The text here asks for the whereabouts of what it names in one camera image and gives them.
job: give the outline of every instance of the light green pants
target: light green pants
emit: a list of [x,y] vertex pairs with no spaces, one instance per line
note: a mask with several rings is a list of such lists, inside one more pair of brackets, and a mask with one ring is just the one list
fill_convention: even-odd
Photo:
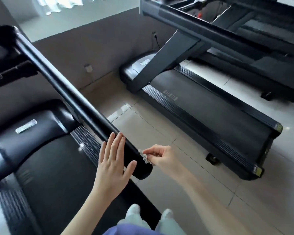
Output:
[[[139,214],[132,214],[125,219],[122,219],[118,224],[130,223],[144,228],[151,229],[145,220],[142,220]],[[163,233],[164,235],[186,235],[182,228],[173,219],[160,220],[155,231]]]

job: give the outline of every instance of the treadmill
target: treadmill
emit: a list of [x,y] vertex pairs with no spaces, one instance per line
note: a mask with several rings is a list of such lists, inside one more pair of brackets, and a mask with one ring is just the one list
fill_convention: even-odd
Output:
[[179,2],[140,0],[141,14],[178,30],[158,52],[142,54],[121,66],[121,80],[203,146],[209,162],[221,161],[243,180],[260,178],[282,125],[179,65],[200,38],[255,56],[261,52],[254,46],[259,46],[172,7]]
[[[0,125],[0,205],[12,235],[59,235],[93,188],[101,140],[118,130],[15,27],[0,27],[0,86],[40,72],[63,98],[50,100]],[[124,166],[142,180],[152,171],[126,140]],[[103,234],[137,203],[155,228],[161,214],[129,181],[93,234]]]
[[202,39],[190,58],[259,88],[268,101],[294,102],[294,7],[277,0],[223,1],[231,6],[211,24],[260,43],[267,51],[238,55]]

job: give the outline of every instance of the hand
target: hand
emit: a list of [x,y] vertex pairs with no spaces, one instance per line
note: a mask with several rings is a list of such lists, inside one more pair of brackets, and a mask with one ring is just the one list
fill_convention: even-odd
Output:
[[136,161],[132,161],[126,171],[123,171],[124,145],[125,137],[121,132],[116,138],[111,133],[108,143],[103,142],[100,149],[93,191],[100,193],[109,203],[125,188],[137,165]]
[[171,146],[161,146],[155,144],[151,148],[145,149],[143,154],[147,154],[147,159],[160,167],[163,173],[167,174],[177,182],[182,178],[187,170],[176,158]]

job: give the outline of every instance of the white shoe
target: white shoe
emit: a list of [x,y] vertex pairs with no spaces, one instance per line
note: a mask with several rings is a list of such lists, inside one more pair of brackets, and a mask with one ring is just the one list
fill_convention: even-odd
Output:
[[125,217],[128,217],[133,214],[140,214],[140,206],[138,204],[132,204],[131,207],[129,207],[128,211],[126,212]]
[[161,215],[161,219],[160,220],[164,220],[164,219],[170,219],[173,218],[173,211],[170,209],[166,209],[162,215]]

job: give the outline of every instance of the sheer curtain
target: sheer curtain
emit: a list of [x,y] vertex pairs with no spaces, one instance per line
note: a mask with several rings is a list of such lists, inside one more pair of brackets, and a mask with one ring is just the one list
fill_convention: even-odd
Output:
[[61,8],[72,8],[74,6],[82,6],[84,3],[94,0],[37,0],[39,5],[43,8],[46,15],[52,12],[61,12]]

